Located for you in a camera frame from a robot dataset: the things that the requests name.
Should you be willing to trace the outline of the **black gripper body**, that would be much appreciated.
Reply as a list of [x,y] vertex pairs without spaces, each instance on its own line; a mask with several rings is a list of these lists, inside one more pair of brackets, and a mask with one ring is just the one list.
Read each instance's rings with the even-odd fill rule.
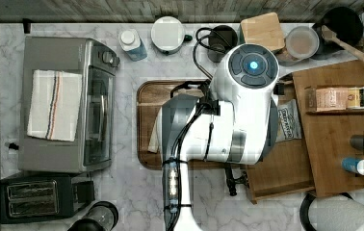
[[247,173],[245,171],[242,172],[241,176],[238,178],[235,178],[233,175],[232,167],[229,163],[226,163],[224,166],[224,172],[226,177],[226,185],[229,189],[229,195],[230,196],[236,196],[237,195],[237,185],[244,185],[247,189],[249,188]]

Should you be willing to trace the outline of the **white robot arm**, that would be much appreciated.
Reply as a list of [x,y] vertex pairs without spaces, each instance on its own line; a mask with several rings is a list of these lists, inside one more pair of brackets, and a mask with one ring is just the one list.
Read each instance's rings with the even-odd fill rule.
[[276,141],[279,65],[273,52],[240,44],[219,63],[201,97],[179,93],[156,119],[162,161],[164,231],[201,231],[192,212],[190,160],[254,165]]

